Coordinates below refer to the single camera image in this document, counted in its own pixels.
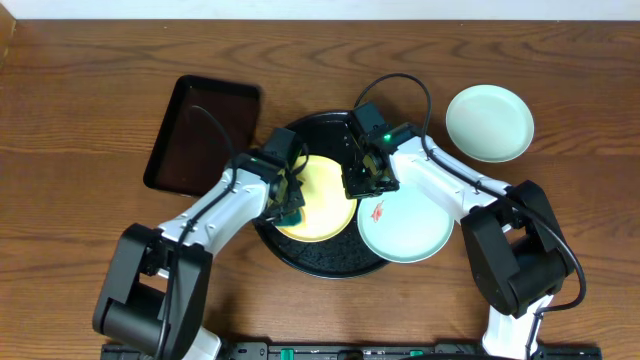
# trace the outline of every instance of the wooden table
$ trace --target wooden table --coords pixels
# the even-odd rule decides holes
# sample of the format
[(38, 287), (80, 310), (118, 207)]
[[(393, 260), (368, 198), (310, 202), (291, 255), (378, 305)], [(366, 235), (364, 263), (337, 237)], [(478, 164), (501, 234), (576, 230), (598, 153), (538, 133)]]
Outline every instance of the wooden table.
[[(640, 25), (564, 22), (23, 21), (0, 70), (0, 356), (98, 357), (91, 315), (120, 233), (191, 200), (145, 188), (176, 79), (260, 84), (256, 138), (305, 114), (349, 108), (379, 75), (405, 71), (434, 96), (430, 134), (479, 171), (546, 191), (589, 290), (551, 314), (543, 341), (640, 357)], [(449, 101), (482, 83), (529, 104), (526, 154), (484, 164), (444, 130)], [(374, 92), (385, 114), (420, 122), (416, 86)], [(428, 343), (480, 339), (488, 306), (459, 228), (435, 257), (353, 280), (289, 268), (246, 226), (216, 259), (205, 325), (231, 338)], [(555, 300), (571, 300), (575, 276)]]

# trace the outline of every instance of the yellow plate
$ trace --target yellow plate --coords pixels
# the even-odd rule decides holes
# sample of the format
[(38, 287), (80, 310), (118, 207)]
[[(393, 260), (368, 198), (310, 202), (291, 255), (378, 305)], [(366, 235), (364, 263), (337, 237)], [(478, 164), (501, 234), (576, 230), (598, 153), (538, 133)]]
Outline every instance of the yellow plate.
[[(294, 168), (304, 163), (300, 156)], [(310, 155), (307, 166), (298, 174), (305, 205), (300, 208), (302, 222), (296, 226), (276, 226), (294, 240), (319, 242), (342, 231), (351, 221), (358, 206), (348, 200), (342, 187), (340, 164), (324, 156)]]

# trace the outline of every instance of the black round tray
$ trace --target black round tray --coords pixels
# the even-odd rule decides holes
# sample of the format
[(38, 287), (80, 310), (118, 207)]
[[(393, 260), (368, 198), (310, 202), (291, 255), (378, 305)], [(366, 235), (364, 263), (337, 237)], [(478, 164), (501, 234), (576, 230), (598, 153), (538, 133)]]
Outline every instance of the black round tray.
[[(355, 143), (345, 123), (347, 116), (346, 111), (324, 112), (297, 120), (287, 128), (302, 137), (310, 154), (341, 164), (354, 155)], [(344, 279), (366, 275), (388, 264), (362, 241), (356, 215), (339, 234), (317, 243), (293, 240), (258, 220), (253, 224), (271, 252), (286, 264), (310, 275)]]

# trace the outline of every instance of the white wall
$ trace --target white wall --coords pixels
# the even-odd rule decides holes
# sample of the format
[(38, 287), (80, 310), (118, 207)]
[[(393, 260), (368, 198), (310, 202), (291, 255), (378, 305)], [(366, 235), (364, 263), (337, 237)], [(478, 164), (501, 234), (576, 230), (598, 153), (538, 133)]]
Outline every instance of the white wall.
[(16, 19), (640, 19), (640, 0), (0, 0), (0, 3)]

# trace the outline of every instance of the red marking on plate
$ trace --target red marking on plate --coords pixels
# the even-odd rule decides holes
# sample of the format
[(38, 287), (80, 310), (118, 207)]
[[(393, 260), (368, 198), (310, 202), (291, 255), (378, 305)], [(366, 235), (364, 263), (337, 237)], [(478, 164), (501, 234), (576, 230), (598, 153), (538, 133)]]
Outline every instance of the red marking on plate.
[(371, 214), (371, 218), (373, 219), (373, 222), (378, 222), (378, 220), (380, 220), (380, 217), (382, 216), (382, 203), (384, 203), (384, 200), (382, 200), (380, 202), (380, 204), (376, 205), (376, 208), (373, 210), (373, 214)]

